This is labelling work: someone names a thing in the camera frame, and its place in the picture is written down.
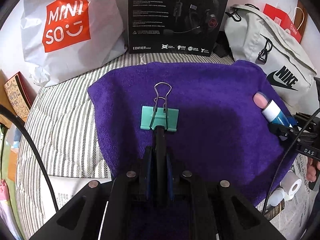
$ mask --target white bag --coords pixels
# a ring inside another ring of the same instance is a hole
[[[231,8],[225,33],[235,60],[257,64],[279,96],[294,106],[305,95],[316,69],[294,37],[261,11],[245,5]]]
[[[48,87],[126,51],[116,0],[24,0],[21,38],[34,83]]]

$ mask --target white wall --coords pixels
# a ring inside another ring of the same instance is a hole
[[[121,15],[124,18],[124,25],[127,24],[127,0],[117,0],[118,7],[120,9]],[[278,6],[286,11],[290,12],[289,15],[293,16],[293,9],[297,4],[297,0],[229,0],[228,6],[233,4],[245,4],[252,3],[263,10],[265,3],[271,4],[273,6]],[[29,79],[28,69],[23,61],[23,53],[21,47],[21,33],[20,33],[20,18],[23,12],[23,3],[20,1],[18,5],[14,8],[9,18],[5,22],[3,28],[0,30],[0,68],[7,76],[10,78],[12,75],[21,71],[24,77],[28,80],[30,88],[34,93],[39,91],[39,87],[34,85],[32,80]],[[312,25],[311,21],[308,21],[308,26],[306,29],[305,37],[303,38],[303,46],[311,58],[314,65],[317,63],[315,59],[317,46],[315,44],[319,43],[319,32]]]

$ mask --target teal binder clip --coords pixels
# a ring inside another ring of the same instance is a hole
[[[165,95],[165,98],[160,97],[156,87],[160,84],[165,84],[169,86],[170,90]],[[177,131],[177,122],[178,122],[178,109],[167,108],[167,96],[170,94],[172,87],[165,82],[160,82],[154,86],[157,97],[154,99],[156,103],[155,106],[142,106],[142,115],[141,115],[141,129],[144,130],[154,130],[156,126],[163,126],[165,130],[169,132]],[[158,100],[163,99],[163,107],[158,107]]]

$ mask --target purple towel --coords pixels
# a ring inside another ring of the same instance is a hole
[[[254,205],[262,201],[283,148],[252,98],[261,91],[289,111],[265,73],[241,60],[231,66],[153,62],[112,70],[90,86],[99,146],[112,173],[127,172],[152,144],[152,132],[140,129],[141,109],[154,105],[158,82],[172,86],[168,108],[179,109],[177,132],[166,136],[175,158],[204,180],[230,181]],[[161,88],[164,96],[167,87]],[[285,160],[276,184],[295,157]]]

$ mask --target qr code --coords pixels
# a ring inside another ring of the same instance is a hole
[[[280,18],[278,18],[278,17],[275,18],[275,23],[276,23],[276,24],[280,25],[280,24],[281,24],[281,21],[282,21],[282,20],[281,20]]]

